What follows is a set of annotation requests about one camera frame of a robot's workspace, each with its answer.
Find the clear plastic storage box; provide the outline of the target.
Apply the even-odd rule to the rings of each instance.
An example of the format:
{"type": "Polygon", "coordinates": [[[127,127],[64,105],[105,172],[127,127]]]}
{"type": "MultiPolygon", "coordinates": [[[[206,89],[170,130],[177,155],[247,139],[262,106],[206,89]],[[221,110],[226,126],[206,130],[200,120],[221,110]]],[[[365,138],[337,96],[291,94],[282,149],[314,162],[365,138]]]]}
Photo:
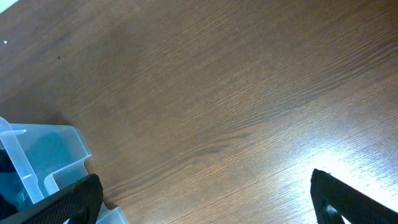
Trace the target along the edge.
{"type": "MultiPolygon", "coordinates": [[[[1,220],[89,175],[85,161],[90,156],[74,126],[1,119],[1,220]]],[[[95,224],[126,222],[119,207],[108,209],[103,202],[95,224]]]]}

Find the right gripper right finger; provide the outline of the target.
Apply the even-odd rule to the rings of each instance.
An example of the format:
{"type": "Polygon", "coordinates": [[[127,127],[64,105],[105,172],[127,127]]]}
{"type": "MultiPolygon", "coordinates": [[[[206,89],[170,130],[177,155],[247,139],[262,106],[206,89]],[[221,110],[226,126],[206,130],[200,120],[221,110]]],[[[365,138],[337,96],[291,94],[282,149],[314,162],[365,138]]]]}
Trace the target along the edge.
{"type": "Polygon", "coordinates": [[[310,194],[319,224],[397,223],[397,212],[322,170],[313,170],[310,194]]]}

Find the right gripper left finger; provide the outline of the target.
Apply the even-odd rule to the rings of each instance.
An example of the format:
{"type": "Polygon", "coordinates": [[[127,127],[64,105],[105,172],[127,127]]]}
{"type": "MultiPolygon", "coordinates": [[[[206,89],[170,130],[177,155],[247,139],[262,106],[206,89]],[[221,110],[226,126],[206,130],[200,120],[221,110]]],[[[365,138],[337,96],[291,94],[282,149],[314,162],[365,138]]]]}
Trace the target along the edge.
{"type": "Polygon", "coordinates": [[[1,220],[3,224],[95,224],[103,203],[103,187],[89,174],[32,207],[1,220]]]}

